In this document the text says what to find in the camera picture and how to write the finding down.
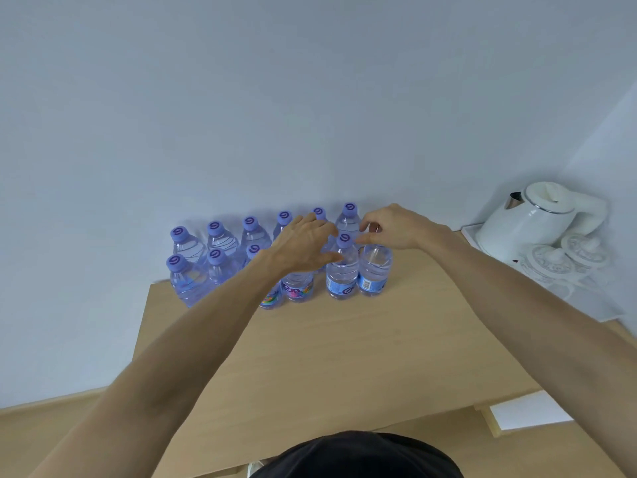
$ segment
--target table top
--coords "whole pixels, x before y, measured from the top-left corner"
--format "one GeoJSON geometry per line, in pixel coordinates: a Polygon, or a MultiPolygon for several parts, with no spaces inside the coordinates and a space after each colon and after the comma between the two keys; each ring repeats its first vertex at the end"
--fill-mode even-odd
{"type": "MultiPolygon", "coordinates": [[[[539,389],[425,253],[395,252],[377,297],[334,300],[324,278],[306,303],[257,310],[155,478],[195,477],[321,435],[539,389]]],[[[151,285],[134,355],[185,310],[168,281],[151,285]]]]}

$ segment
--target water bottle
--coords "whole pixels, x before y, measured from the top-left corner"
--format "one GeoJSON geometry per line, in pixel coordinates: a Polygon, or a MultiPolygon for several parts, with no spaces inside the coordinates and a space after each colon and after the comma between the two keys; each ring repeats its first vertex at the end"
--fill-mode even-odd
{"type": "Polygon", "coordinates": [[[292,214],[290,213],[290,211],[281,211],[278,214],[278,216],[276,217],[276,227],[274,232],[275,240],[276,237],[281,234],[283,228],[290,224],[290,221],[292,221],[292,214]]]}
{"type": "MultiPolygon", "coordinates": [[[[316,207],[312,210],[312,213],[316,215],[317,220],[327,220],[327,213],[325,212],[324,208],[316,207]]],[[[330,251],[335,243],[336,243],[336,238],[333,237],[332,235],[329,235],[329,237],[327,238],[327,243],[323,245],[322,249],[320,249],[321,253],[327,253],[328,251],[330,251]]],[[[325,265],[319,268],[316,271],[316,273],[322,272],[324,271],[324,269],[325,269],[325,265]]]]}
{"type": "Polygon", "coordinates": [[[195,235],[190,234],[184,226],[177,226],[170,231],[170,237],[175,244],[173,254],[181,255],[190,263],[208,264],[206,260],[206,247],[195,235]]]}
{"type": "Polygon", "coordinates": [[[353,202],[345,203],[343,206],[343,212],[336,219],[336,229],[339,233],[347,232],[352,237],[352,240],[356,240],[360,234],[359,226],[361,224],[361,218],[358,216],[358,208],[353,202]]]}
{"type": "Polygon", "coordinates": [[[235,238],[235,235],[230,233],[224,228],[223,223],[220,221],[211,221],[208,223],[208,251],[218,248],[231,257],[236,258],[239,263],[243,263],[245,255],[237,254],[239,248],[239,241],[235,238]]]}
{"type": "Polygon", "coordinates": [[[223,250],[215,248],[208,252],[208,275],[215,287],[231,279],[239,270],[239,262],[227,256],[223,250]]]}
{"type": "Polygon", "coordinates": [[[259,224],[257,218],[248,216],[243,220],[243,234],[241,237],[242,252],[245,253],[250,245],[259,245],[261,250],[265,250],[272,245],[270,235],[259,224]]]}
{"type": "Polygon", "coordinates": [[[305,302],[312,296],[314,272],[288,273],[282,278],[281,287],[290,301],[305,302]]]}
{"type": "Polygon", "coordinates": [[[328,263],[326,268],[327,291],[337,300],[354,295],[359,272],[358,251],[349,233],[341,233],[336,239],[336,250],[343,256],[340,262],[328,263]]]}
{"type": "Polygon", "coordinates": [[[170,270],[170,284],[188,308],[205,297],[215,286],[206,268],[189,262],[183,255],[172,255],[166,260],[170,270]]]}
{"type": "Polygon", "coordinates": [[[392,268],[392,250],[383,245],[365,245],[359,261],[359,290],[374,297],[383,291],[392,268]]]}
{"type": "MultiPolygon", "coordinates": [[[[251,260],[257,256],[257,253],[261,250],[259,245],[250,245],[246,250],[246,256],[248,259],[246,260],[246,265],[251,262],[251,260]]],[[[281,294],[281,282],[276,282],[276,285],[270,290],[266,297],[263,299],[261,304],[259,305],[261,308],[265,310],[270,310],[272,308],[276,308],[283,303],[283,295],[281,294]]]]}

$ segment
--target hand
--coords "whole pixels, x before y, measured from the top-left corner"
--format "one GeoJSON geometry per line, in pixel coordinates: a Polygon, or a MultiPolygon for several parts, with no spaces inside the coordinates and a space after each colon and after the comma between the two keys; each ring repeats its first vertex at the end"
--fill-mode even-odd
{"type": "Polygon", "coordinates": [[[427,242],[437,238],[448,238],[451,230],[439,225],[425,216],[418,215],[398,204],[371,211],[363,216],[361,231],[370,227],[369,233],[363,233],[356,243],[367,245],[376,243],[393,249],[419,248],[425,250],[427,242]]]}
{"type": "Polygon", "coordinates": [[[304,218],[297,216],[265,251],[280,265],[284,275],[313,272],[323,265],[343,259],[337,252],[321,253],[329,235],[338,236],[334,223],[317,220],[314,213],[304,218]]]}

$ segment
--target blue bottle label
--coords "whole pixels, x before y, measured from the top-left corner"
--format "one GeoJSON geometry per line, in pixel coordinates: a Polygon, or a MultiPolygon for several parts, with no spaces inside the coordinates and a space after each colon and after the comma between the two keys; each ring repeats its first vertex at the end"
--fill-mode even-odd
{"type": "Polygon", "coordinates": [[[285,285],[284,283],[281,283],[281,286],[283,287],[285,294],[291,299],[303,298],[314,288],[314,280],[310,281],[309,285],[304,288],[291,287],[289,285],[285,285]]]}
{"type": "Polygon", "coordinates": [[[356,288],[356,280],[351,283],[336,283],[327,276],[327,289],[334,295],[349,295],[356,288]]]}
{"type": "Polygon", "coordinates": [[[387,283],[387,279],[381,280],[381,281],[371,281],[366,279],[359,273],[359,281],[358,281],[359,287],[365,290],[366,292],[380,293],[380,291],[385,287],[386,283],[387,283]]]}
{"type": "Polygon", "coordinates": [[[263,305],[264,307],[275,305],[276,302],[278,302],[279,297],[281,297],[281,290],[277,286],[276,289],[271,290],[270,293],[266,295],[266,297],[263,299],[263,302],[261,302],[261,305],[263,305]]]}

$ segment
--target kettle handle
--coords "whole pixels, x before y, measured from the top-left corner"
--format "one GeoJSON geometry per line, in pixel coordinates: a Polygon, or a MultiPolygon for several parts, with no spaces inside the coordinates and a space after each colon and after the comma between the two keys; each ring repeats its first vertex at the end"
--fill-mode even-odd
{"type": "Polygon", "coordinates": [[[608,203],[600,198],[589,196],[588,194],[571,192],[575,211],[586,213],[579,219],[577,224],[568,229],[569,232],[578,234],[588,234],[602,224],[608,216],[608,203]]]}

